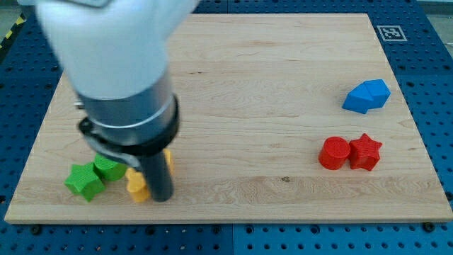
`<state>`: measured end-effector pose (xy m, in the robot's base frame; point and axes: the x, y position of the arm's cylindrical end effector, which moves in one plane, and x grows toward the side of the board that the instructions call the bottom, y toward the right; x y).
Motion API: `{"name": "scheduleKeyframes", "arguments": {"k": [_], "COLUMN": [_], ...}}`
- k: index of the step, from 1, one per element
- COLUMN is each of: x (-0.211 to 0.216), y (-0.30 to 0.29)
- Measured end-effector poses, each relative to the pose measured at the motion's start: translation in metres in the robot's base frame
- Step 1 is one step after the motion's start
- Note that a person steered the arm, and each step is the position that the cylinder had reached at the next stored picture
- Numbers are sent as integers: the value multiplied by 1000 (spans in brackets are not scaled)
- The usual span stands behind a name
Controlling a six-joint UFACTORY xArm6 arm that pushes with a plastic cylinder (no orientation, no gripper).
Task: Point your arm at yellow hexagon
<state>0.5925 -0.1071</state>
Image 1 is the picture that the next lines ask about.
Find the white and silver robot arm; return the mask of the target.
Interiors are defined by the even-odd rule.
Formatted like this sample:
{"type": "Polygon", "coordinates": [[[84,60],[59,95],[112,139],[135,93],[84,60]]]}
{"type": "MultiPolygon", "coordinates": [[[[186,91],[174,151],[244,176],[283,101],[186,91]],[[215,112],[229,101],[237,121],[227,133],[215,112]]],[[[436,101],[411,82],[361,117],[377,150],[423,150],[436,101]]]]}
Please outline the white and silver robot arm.
{"type": "Polygon", "coordinates": [[[42,30],[102,138],[138,145],[171,121],[166,43],[197,0],[35,0],[42,30]]]}

